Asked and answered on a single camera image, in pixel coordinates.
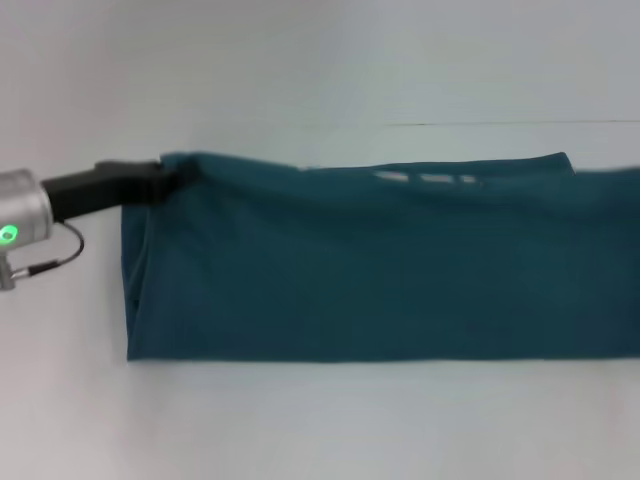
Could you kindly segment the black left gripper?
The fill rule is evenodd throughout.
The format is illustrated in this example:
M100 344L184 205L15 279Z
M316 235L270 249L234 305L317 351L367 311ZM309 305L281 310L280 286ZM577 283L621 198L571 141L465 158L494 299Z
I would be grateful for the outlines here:
M197 162L105 161L89 170L43 180L41 185L53 219L65 221L113 207L155 205L171 191L188 188L200 179Z

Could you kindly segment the dark teal shirt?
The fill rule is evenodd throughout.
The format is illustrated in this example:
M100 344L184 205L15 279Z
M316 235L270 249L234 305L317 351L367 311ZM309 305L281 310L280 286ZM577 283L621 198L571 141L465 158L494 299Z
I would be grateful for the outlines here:
M640 357L640 168L162 162L201 176L122 211L131 360Z

